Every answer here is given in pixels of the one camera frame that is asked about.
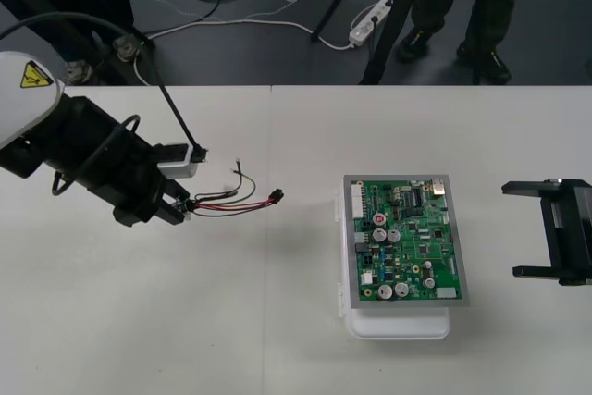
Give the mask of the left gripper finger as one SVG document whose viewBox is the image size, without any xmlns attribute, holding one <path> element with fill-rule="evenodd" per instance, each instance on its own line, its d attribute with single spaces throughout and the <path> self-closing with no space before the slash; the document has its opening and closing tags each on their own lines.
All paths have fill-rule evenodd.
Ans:
<svg viewBox="0 0 592 395">
<path fill-rule="evenodd" d="M 164 179 L 163 195 L 174 199 L 175 201 L 186 201 L 191 194 L 181 186 L 176 180 Z"/>
<path fill-rule="evenodd" d="M 182 224 L 186 220 L 186 215 L 169 203 L 160 203 L 154 215 L 173 226 Z"/>
</svg>

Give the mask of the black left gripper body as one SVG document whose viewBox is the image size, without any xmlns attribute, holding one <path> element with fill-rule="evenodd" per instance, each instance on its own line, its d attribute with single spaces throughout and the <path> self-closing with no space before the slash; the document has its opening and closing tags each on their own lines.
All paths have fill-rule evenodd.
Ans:
<svg viewBox="0 0 592 395">
<path fill-rule="evenodd" d="M 162 203 L 163 175 L 153 162 L 153 147 L 134 132 L 115 130 L 85 168 L 85 187 L 113 206 L 126 227 L 147 222 Z"/>
</svg>

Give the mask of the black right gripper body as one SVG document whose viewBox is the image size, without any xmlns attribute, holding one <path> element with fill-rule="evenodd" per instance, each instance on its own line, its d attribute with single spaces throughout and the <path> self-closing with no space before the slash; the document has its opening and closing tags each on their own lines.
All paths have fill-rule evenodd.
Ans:
<svg viewBox="0 0 592 395">
<path fill-rule="evenodd" d="M 582 179 L 547 179 L 541 199 L 552 275 L 565 287 L 591 282 L 591 185 Z"/>
</svg>

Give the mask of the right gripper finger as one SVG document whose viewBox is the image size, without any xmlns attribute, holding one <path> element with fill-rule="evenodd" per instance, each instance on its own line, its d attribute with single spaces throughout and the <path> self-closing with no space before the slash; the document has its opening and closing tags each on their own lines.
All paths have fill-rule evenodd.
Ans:
<svg viewBox="0 0 592 395">
<path fill-rule="evenodd" d="M 512 269 L 516 278 L 559 278 L 560 271 L 554 267 L 518 265 Z"/>
<path fill-rule="evenodd" d="M 547 181 L 509 181 L 501 186 L 506 195 L 524 197 L 543 197 L 549 193 Z"/>
</svg>

